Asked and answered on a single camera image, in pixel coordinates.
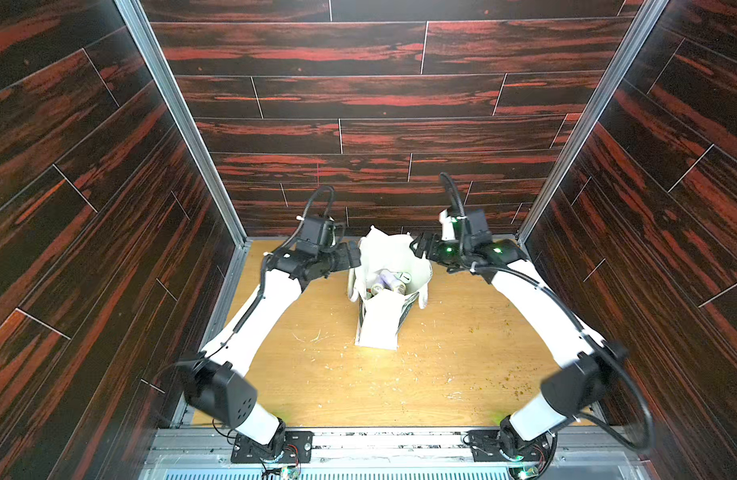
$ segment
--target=metal grille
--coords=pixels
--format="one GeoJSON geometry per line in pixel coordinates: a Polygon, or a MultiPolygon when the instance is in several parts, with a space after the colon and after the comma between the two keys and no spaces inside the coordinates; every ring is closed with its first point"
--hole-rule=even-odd
{"type": "MultiPolygon", "coordinates": [[[[406,468],[383,468],[383,472],[342,472],[340,468],[329,468],[326,472],[302,473],[301,480],[509,480],[506,468],[491,468],[477,471],[471,468],[425,468],[426,472],[397,472],[406,468]]],[[[226,468],[206,470],[169,470],[166,480],[261,480],[262,473],[228,472],[226,468]]],[[[277,475],[270,478],[279,480],[277,475]]]]}

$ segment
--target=black mounting plate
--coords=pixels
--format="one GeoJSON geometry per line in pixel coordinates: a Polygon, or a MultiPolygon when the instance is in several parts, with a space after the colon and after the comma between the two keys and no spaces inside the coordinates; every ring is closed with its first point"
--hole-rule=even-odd
{"type": "MultiPolygon", "coordinates": [[[[299,452],[299,463],[309,463],[312,459],[312,432],[303,432],[296,430],[294,432],[286,432],[283,445],[293,445],[299,452]]],[[[235,445],[232,447],[232,455],[229,458],[230,463],[260,463],[261,460],[254,453],[253,440],[245,435],[238,435],[235,439],[235,445]]],[[[287,448],[283,449],[283,456],[276,463],[293,464],[295,463],[294,454],[287,448]]]]}
{"type": "Polygon", "coordinates": [[[475,462],[510,462],[496,447],[499,430],[469,430],[467,434],[469,451],[475,462]]]}

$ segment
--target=black cable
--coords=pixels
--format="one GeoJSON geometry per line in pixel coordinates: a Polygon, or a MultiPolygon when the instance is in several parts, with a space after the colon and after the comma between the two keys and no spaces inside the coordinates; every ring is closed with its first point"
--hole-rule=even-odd
{"type": "Polygon", "coordinates": [[[555,459],[555,450],[558,448],[558,436],[557,434],[553,435],[553,441],[552,444],[549,446],[549,453],[547,454],[546,462],[544,463],[544,466],[539,469],[539,475],[536,476],[536,478],[544,475],[544,473],[547,471],[547,467],[549,467],[549,464],[552,463],[552,461],[555,459]]]}
{"type": "Polygon", "coordinates": [[[216,430],[216,433],[219,433],[224,438],[227,438],[227,443],[229,443],[230,445],[235,445],[235,440],[238,439],[238,435],[240,435],[240,434],[236,434],[234,437],[230,437],[229,436],[229,432],[227,432],[226,434],[221,433],[220,430],[216,427],[216,422],[214,421],[213,418],[211,419],[211,425],[214,427],[214,430],[216,430]]]}
{"type": "Polygon", "coordinates": [[[591,416],[586,413],[580,413],[579,417],[590,420],[592,423],[599,426],[606,433],[611,435],[617,442],[621,443],[624,447],[627,447],[633,452],[637,452],[639,454],[647,453],[652,447],[653,438],[655,436],[654,419],[653,419],[653,415],[651,414],[651,408],[649,408],[649,404],[645,400],[645,397],[643,396],[643,393],[640,391],[640,388],[637,386],[637,384],[635,384],[635,380],[633,380],[632,377],[629,376],[629,373],[626,370],[624,370],[624,368],[616,360],[613,360],[613,358],[608,354],[607,351],[604,350],[602,346],[598,345],[598,342],[594,341],[594,339],[591,336],[584,333],[584,327],[582,326],[581,322],[579,322],[579,320],[576,318],[576,315],[574,314],[574,312],[572,312],[571,309],[565,306],[565,303],[563,303],[563,301],[555,294],[555,292],[553,292],[546,286],[541,286],[539,282],[537,282],[535,279],[531,278],[530,276],[522,272],[512,270],[511,268],[506,267],[506,266],[481,266],[481,267],[476,267],[474,269],[474,272],[478,274],[484,271],[494,271],[494,270],[496,270],[497,272],[504,272],[505,274],[515,275],[518,278],[525,280],[526,282],[531,284],[534,288],[541,289],[542,292],[544,292],[549,298],[553,300],[553,302],[555,302],[555,304],[558,307],[560,307],[560,309],[565,313],[565,315],[571,321],[573,326],[582,334],[581,335],[582,338],[619,375],[619,377],[622,379],[625,385],[627,385],[627,388],[635,396],[635,399],[638,402],[640,410],[643,413],[643,421],[645,423],[643,441],[641,443],[631,442],[627,438],[624,438],[623,436],[621,436],[617,431],[611,428],[611,426],[606,424],[600,418],[591,416]]]}
{"type": "Polygon", "coordinates": [[[467,225],[467,222],[469,222],[467,215],[464,213],[464,203],[462,202],[461,195],[459,195],[457,185],[453,182],[453,178],[451,178],[449,174],[446,172],[440,172],[440,180],[443,182],[443,188],[446,189],[448,195],[453,200],[453,206],[459,210],[457,212],[459,215],[459,221],[463,222],[461,234],[459,235],[459,258],[464,261],[464,232],[466,231],[464,227],[467,225]]]}

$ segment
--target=enclosure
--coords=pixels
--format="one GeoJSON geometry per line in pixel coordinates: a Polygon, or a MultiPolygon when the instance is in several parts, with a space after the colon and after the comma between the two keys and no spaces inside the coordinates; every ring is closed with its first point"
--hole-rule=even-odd
{"type": "MultiPolygon", "coordinates": [[[[645,456],[564,428],[546,478],[737,478],[737,0],[0,0],[0,478],[260,478],[174,362],[313,190],[347,240],[418,236],[441,171],[653,413],[645,456]]],[[[558,365],[479,276],[429,289],[397,350],[354,344],[346,272],[262,344],[307,479],[507,475],[464,436],[558,365]]],[[[591,408],[641,433],[627,389],[591,408]]]]}

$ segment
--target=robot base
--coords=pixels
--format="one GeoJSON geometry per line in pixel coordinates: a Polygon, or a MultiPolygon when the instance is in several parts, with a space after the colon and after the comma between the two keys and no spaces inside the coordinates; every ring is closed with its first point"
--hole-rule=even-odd
{"type": "MultiPolygon", "coordinates": [[[[309,463],[312,459],[312,432],[284,432],[282,437],[283,446],[294,446],[298,452],[299,463],[309,463]]],[[[271,458],[268,446],[259,445],[245,435],[238,435],[235,445],[232,447],[231,463],[295,463],[296,456],[291,450],[281,447],[281,453],[277,454],[277,458],[271,458]]]]}

